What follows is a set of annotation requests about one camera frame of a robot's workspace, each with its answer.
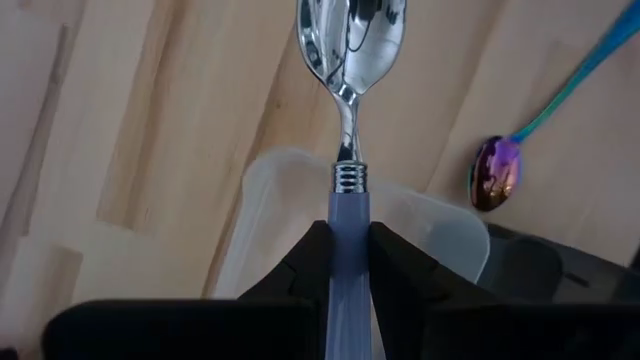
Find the clear plastic box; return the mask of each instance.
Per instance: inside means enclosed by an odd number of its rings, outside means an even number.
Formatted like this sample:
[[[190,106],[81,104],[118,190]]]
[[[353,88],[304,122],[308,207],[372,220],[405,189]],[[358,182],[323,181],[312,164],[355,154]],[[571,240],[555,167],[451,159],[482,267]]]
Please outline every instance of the clear plastic box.
[[[327,218],[330,164],[297,149],[258,158],[242,182],[242,207],[215,298],[236,298],[262,279],[309,229]],[[489,235],[471,212],[415,191],[369,179],[371,219],[381,221],[441,264],[476,282]],[[383,358],[372,316],[374,358]]]

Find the metal ferrule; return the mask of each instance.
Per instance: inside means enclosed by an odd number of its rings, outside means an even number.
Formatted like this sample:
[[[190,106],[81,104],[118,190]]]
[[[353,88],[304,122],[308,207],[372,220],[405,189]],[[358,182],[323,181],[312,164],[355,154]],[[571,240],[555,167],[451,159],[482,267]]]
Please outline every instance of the metal ferrule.
[[[367,164],[360,161],[340,161],[333,164],[332,191],[338,194],[367,192]]]

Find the spoon handle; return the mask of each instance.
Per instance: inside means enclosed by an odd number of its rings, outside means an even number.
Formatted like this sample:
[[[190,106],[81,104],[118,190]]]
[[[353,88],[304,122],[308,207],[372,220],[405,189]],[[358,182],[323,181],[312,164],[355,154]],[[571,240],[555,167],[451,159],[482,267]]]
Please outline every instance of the spoon handle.
[[[582,61],[578,69],[569,78],[564,87],[556,94],[547,107],[533,119],[529,125],[511,136],[511,140],[521,143],[531,135],[538,126],[548,120],[553,112],[573,93],[580,83],[613,53],[620,45],[624,44],[638,30],[640,30],[640,0],[634,0],[626,10],[620,14],[607,34],[591,50]]]

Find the wooden table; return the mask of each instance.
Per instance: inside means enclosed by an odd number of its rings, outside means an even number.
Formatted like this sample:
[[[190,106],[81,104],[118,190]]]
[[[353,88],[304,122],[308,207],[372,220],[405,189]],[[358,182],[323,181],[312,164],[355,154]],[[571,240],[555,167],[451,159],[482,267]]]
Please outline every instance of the wooden table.
[[[371,176],[468,207],[477,147],[526,124],[627,3],[410,1],[402,54],[362,103]],[[294,16],[293,1],[87,0],[0,293],[3,334],[32,343],[88,299],[208,294],[246,166],[274,146],[335,158],[338,113]],[[524,145],[516,195],[482,218],[627,264],[638,99],[640,37]]]

